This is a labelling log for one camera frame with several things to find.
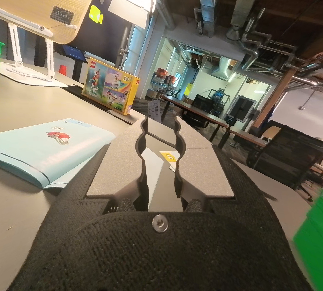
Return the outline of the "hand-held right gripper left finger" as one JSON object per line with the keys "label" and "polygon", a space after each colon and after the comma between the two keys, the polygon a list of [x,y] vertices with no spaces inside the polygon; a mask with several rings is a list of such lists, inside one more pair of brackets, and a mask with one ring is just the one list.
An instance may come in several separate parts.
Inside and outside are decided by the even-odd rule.
{"label": "hand-held right gripper left finger", "polygon": [[148,185],[145,161],[145,136],[148,119],[140,117],[117,136],[105,156],[87,191],[88,198],[108,198],[119,205],[129,199],[135,207],[148,206]]}

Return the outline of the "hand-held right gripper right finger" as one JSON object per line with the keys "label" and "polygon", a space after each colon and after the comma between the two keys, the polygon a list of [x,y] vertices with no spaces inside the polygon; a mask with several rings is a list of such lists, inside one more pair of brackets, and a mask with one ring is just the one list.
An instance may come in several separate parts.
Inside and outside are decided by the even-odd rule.
{"label": "hand-held right gripper right finger", "polygon": [[176,117],[176,161],[174,188],[182,208],[197,200],[205,209],[211,200],[232,200],[234,192],[212,144],[179,116]]}

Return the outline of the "yellow toy brick set box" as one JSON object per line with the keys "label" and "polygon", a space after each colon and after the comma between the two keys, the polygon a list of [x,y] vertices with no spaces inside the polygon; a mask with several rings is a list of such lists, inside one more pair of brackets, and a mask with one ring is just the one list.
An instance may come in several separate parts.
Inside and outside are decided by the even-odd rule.
{"label": "yellow toy brick set box", "polygon": [[139,83],[140,78],[90,58],[81,94],[121,115],[129,115]]}

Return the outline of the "closed yellow-cornered instruction booklet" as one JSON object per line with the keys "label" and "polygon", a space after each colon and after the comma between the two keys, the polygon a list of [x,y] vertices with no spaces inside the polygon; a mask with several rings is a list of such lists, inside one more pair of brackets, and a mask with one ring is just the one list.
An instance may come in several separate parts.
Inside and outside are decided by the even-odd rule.
{"label": "closed yellow-cornered instruction booklet", "polygon": [[175,163],[180,157],[177,151],[160,151],[160,154],[170,163]]}

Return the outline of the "long wooden table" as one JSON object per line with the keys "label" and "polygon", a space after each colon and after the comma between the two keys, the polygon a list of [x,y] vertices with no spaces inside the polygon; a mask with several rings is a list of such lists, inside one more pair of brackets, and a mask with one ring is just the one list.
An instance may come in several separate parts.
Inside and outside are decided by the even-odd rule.
{"label": "long wooden table", "polygon": [[200,110],[197,107],[192,107],[191,105],[189,105],[188,103],[184,103],[182,101],[180,101],[179,99],[176,99],[172,96],[169,95],[161,95],[160,96],[162,99],[164,99],[167,103],[166,106],[164,107],[163,113],[161,115],[161,121],[164,121],[164,118],[167,114],[167,111],[169,109],[169,105],[172,103],[174,106],[181,108],[183,111],[189,111],[195,115],[201,116],[203,119],[205,119],[206,121],[208,121],[209,123],[212,124],[217,124],[217,129],[213,132],[211,138],[210,138],[210,142],[213,141],[217,131],[219,130],[220,127],[224,127],[224,128],[230,128],[231,125],[229,125],[225,120],[216,117],[210,113],[207,113],[205,111]]}

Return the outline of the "black office chair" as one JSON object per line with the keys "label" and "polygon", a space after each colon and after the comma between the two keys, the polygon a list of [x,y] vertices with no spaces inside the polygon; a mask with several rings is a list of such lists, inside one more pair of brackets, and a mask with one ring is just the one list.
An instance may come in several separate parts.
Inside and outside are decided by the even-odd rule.
{"label": "black office chair", "polygon": [[[213,109],[213,105],[213,100],[197,94],[191,107],[195,107],[206,113],[210,113]],[[183,111],[181,118],[197,131],[199,131],[201,128],[206,128],[209,124],[207,120],[190,111]]]}
{"label": "black office chair", "polygon": [[265,147],[248,154],[249,168],[268,176],[287,187],[303,190],[309,170],[322,160],[323,142],[288,126],[283,126]]}

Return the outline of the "open pale blue instruction booklet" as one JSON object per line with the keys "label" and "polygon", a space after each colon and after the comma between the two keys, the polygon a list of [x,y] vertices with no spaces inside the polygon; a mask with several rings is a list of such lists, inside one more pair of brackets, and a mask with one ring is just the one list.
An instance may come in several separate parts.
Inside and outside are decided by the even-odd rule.
{"label": "open pale blue instruction booklet", "polygon": [[[89,176],[86,181],[90,187],[116,137],[107,130],[70,118],[1,132],[1,169],[41,189],[65,188],[77,175],[81,179]],[[163,162],[147,147],[142,157],[147,174],[148,206],[135,209],[147,211],[150,190],[156,187]],[[87,197],[89,187],[85,188],[85,196],[92,200]],[[121,205],[110,201],[115,208]]]}

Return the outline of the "white paper sign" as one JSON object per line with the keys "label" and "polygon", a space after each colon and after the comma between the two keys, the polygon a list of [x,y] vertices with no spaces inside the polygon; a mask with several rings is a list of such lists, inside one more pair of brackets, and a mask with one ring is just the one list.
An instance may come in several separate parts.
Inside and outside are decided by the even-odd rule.
{"label": "white paper sign", "polygon": [[159,99],[148,102],[148,118],[160,124],[162,123]]}

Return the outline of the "monitor on floor stand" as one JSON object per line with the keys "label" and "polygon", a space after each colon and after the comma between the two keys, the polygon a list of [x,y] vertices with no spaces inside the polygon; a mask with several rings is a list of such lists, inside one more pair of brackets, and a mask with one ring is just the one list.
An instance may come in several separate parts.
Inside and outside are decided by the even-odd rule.
{"label": "monitor on floor stand", "polygon": [[237,121],[244,123],[256,103],[254,99],[238,95],[228,109],[225,121],[229,125],[234,125]]}

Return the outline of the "grey light stand pole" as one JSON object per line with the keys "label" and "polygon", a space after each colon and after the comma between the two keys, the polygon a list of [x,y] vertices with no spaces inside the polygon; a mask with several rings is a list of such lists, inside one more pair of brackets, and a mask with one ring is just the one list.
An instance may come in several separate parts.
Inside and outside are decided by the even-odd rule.
{"label": "grey light stand pole", "polygon": [[126,25],[123,31],[120,47],[118,50],[118,54],[116,57],[115,62],[115,68],[120,69],[120,66],[122,64],[123,56],[127,52],[127,45],[129,41],[129,34],[130,34],[131,27],[129,25]]}

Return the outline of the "small tablet display on stand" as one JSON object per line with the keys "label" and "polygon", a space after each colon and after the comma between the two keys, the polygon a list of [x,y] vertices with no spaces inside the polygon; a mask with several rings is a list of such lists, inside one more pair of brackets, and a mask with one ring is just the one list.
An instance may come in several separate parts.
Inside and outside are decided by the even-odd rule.
{"label": "small tablet display on stand", "polygon": [[83,64],[88,64],[84,51],[67,44],[62,45],[62,50],[64,56],[74,60],[72,79],[79,82]]}

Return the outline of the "metal ceiling pipes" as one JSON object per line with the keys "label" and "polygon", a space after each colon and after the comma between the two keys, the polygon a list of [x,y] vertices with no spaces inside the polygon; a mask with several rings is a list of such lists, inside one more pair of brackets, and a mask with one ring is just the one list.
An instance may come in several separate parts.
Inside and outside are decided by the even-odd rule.
{"label": "metal ceiling pipes", "polygon": [[303,85],[309,88],[322,89],[322,78],[319,79],[319,71],[322,71],[322,60],[318,58],[310,61],[296,55],[296,47],[280,42],[254,41],[246,38],[246,42],[240,41],[240,47],[244,50],[245,62],[240,69],[245,72],[262,73],[270,77],[282,79],[289,71],[294,74],[291,77],[289,88]]}

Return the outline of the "green plastic bin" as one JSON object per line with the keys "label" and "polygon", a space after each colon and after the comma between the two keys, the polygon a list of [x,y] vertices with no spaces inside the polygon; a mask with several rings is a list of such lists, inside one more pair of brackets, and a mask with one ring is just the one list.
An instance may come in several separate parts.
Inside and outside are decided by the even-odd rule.
{"label": "green plastic bin", "polygon": [[316,199],[293,241],[316,290],[323,290],[323,196]]}

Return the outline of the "large dark display screen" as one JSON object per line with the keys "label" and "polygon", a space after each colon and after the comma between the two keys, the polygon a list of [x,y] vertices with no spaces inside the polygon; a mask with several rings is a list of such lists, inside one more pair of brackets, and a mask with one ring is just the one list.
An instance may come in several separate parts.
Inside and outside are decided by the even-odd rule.
{"label": "large dark display screen", "polygon": [[[68,45],[115,63],[124,29],[125,27],[131,28],[132,24],[108,10],[111,1],[104,0],[101,4],[100,0],[91,0],[75,39]],[[100,9],[103,15],[102,24],[90,19],[91,5]]]}

